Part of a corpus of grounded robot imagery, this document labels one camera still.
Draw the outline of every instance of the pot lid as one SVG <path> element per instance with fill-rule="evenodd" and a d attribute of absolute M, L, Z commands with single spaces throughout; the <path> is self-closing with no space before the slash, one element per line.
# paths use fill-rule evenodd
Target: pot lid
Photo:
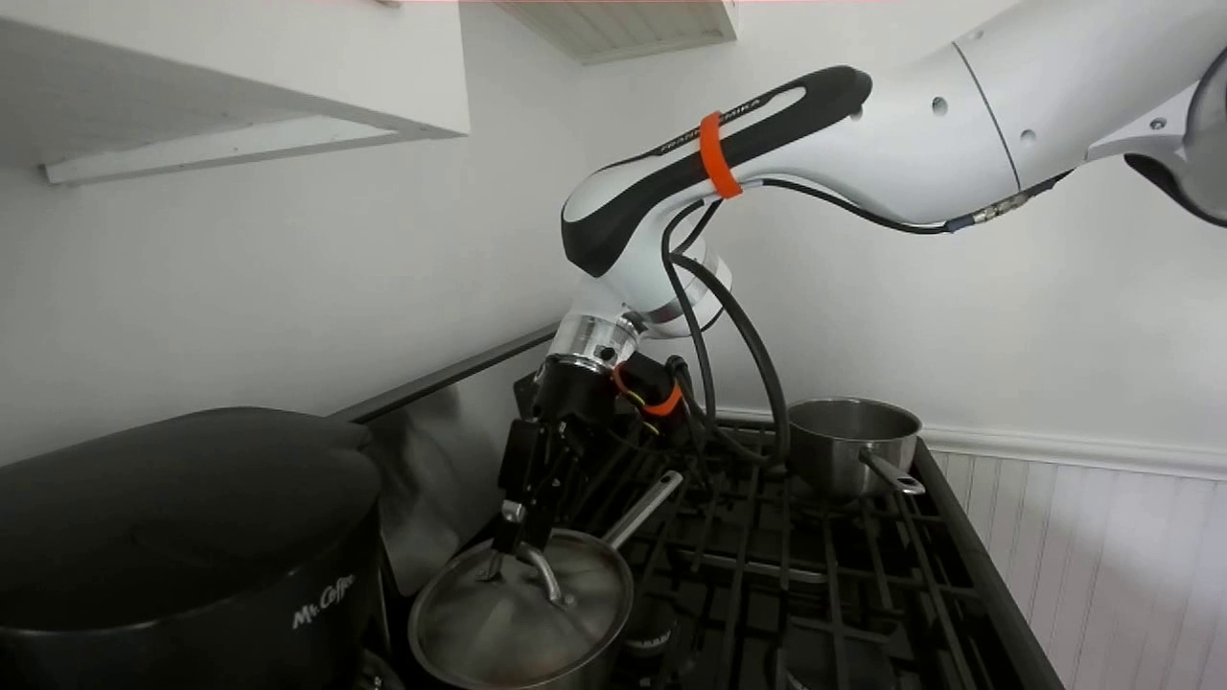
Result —
<path fill-rule="evenodd" d="M 424 670 L 454 688 L 541 688 L 602 655 L 634 608 L 624 560 L 583 532 L 552 532 L 546 560 L 562 597 L 550 601 L 532 568 L 493 576 L 492 545 L 458 558 L 417 597 L 409 636 Z"/>
<path fill-rule="evenodd" d="M 0 633 L 116 628 L 270 587 L 378 495 L 357 427 L 211 410 L 0 472 Z"/>

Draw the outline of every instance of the stainless steel pot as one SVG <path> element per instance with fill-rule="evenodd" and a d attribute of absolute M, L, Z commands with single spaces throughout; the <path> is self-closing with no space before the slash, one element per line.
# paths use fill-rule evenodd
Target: stainless steel pot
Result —
<path fill-rule="evenodd" d="M 874 401 L 828 401 L 789 407 L 793 444 L 789 470 L 817 495 L 874 495 L 892 487 L 925 495 L 910 475 L 920 418 Z"/>
<path fill-rule="evenodd" d="M 529 564 L 478 545 L 458 558 L 409 619 L 417 665 L 465 690 L 597 690 L 634 614 L 617 550 L 684 482 L 669 472 L 602 540 L 556 530 Z"/>

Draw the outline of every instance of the white robotic arm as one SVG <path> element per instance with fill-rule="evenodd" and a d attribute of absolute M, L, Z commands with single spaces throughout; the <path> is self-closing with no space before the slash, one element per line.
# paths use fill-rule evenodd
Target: white robotic arm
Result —
<path fill-rule="evenodd" d="M 988 223 L 1095 159 L 1227 227 L 1223 0 L 1029 0 L 890 79 L 808 72 L 593 172 L 562 204 L 562 245 L 623 311 L 663 321 L 663 227 L 739 188 L 925 233 Z M 556 355 L 593 344 L 560 333 Z"/>

